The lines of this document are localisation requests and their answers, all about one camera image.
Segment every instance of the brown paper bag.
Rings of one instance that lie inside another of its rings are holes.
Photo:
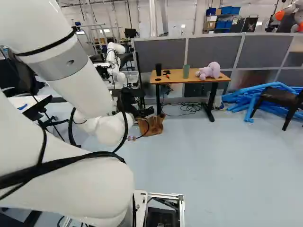
[[[146,133],[144,136],[153,136],[153,135],[161,134],[163,131],[162,122],[164,118],[165,118],[165,114],[160,114],[158,116],[152,116],[149,118],[138,118],[137,120],[141,134],[143,135]]]

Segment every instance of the gray cubicle partition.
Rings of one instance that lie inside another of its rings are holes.
[[[216,61],[222,69],[233,67],[241,35],[188,39],[187,64],[201,68]]]
[[[184,64],[202,68],[217,61],[222,72],[232,79],[231,83],[220,85],[227,92],[272,81],[303,86],[303,34],[204,34],[136,38],[133,44],[146,81],[156,63],[162,63],[164,69],[181,69]],[[181,97],[203,96],[210,89],[208,85],[180,86],[183,86]]]
[[[141,72],[151,72],[157,63],[161,63],[163,69],[181,69],[184,65],[185,44],[185,39],[135,42]]]

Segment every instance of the window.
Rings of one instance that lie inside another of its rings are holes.
[[[109,33],[110,29],[104,29],[104,33]]]
[[[84,31],[78,31],[78,32],[76,32],[76,34],[77,34],[77,35],[84,35],[85,32],[84,32]]]

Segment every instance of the blue storage bin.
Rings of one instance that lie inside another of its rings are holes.
[[[225,22],[225,28],[231,28],[232,27],[232,21],[228,20]]]
[[[216,8],[209,8],[206,10],[206,15],[216,15]]]
[[[225,28],[225,21],[217,21],[216,22],[216,29]]]
[[[231,14],[238,15],[240,13],[241,7],[232,7],[232,12]]]
[[[231,14],[232,13],[232,7],[231,6],[225,6],[220,8],[221,14]]]

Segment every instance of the stuffed animal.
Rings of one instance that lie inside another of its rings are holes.
[[[196,72],[196,77],[199,77],[200,80],[205,80],[206,77],[213,77],[218,79],[220,75],[220,65],[217,62],[210,63],[207,67],[200,68]]]

